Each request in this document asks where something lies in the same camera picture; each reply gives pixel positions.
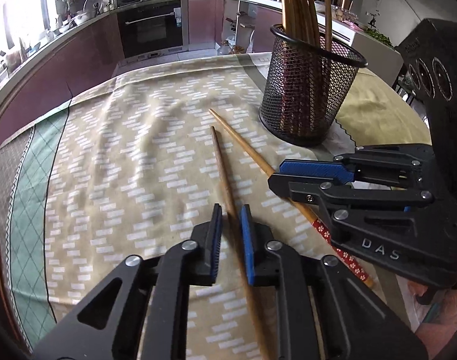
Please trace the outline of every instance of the bottle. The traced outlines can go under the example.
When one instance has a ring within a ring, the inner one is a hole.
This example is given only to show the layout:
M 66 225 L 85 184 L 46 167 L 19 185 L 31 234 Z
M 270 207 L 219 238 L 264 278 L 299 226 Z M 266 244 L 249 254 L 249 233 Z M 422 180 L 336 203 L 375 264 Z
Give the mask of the bottle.
M 217 55 L 226 56 L 226 55 L 229 55 L 231 51 L 232 51 L 232 48 L 229 46 L 228 40 L 227 41 L 224 40 L 222 42 L 222 45 L 220 46 L 220 48 L 217 50 Z

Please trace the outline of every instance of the built-in oven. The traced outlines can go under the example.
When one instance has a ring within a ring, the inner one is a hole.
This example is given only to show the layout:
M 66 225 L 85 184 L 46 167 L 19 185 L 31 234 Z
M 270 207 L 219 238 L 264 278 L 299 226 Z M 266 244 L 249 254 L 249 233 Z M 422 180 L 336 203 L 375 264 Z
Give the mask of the built-in oven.
M 117 13 L 127 63 L 188 50 L 187 0 L 150 0 Z

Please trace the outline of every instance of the oven handle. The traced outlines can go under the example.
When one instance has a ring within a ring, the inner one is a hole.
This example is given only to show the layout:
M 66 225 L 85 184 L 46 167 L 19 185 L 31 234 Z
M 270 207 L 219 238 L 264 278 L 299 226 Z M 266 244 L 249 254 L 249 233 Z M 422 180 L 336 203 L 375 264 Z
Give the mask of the oven handle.
M 126 21 L 126 22 L 125 22 L 125 25 L 129 25 L 129 24 L 133 24 L 133 23 L 138 23 L 139 21 L 144 21 L 144 20 L 156 19 L 157 17 L 165 17 L 165 16 L 175 16 L 175 12 L 165 13 L 164 15 L 146 17 L 145 19 L 138 19 L 138 20 L 133 20 L 133 21 Z

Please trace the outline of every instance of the green diamond pattern border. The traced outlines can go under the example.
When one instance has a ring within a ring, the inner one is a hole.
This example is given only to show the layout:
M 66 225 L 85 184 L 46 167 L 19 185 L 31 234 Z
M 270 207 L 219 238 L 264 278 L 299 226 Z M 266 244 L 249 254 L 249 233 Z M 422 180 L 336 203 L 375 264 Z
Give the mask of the green diamond pattern border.
M 11 291 L 33 347 L 56 324 L 45 282 L 44 221 L 48 181 L 68 109 L 35 125 L 13 198 L 9 252 Z

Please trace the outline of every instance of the table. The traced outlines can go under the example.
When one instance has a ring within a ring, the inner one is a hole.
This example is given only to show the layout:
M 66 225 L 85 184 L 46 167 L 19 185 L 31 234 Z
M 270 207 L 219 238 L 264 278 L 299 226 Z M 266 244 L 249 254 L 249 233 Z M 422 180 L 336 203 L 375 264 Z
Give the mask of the table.
M 222 193 L 210 125 L 221 132 L 236 203 L 300 253 L 333 250 L 253 160 L 216 125 L 224 117 L 274 167 L 285 158 L 331 161 L 356 145 L 430 143 L 417 114 L 380 78 L 361 69 L 325 142 L 287 144 L 261 125 L 270 53 L 180 61 L 132 71 L 81 93 L 0 147 L 0 238 L 4 276 L 33 346 L 129 254 L 164 253 L 210 219 Z M 191 360 L 257 358 L 232 251 L 222 241 L 213 287 L 191 288 Z M 373 290 L 415 330 L 407 281 L 361 262 Z M 273 292 L 264 294 L 275 323 Z

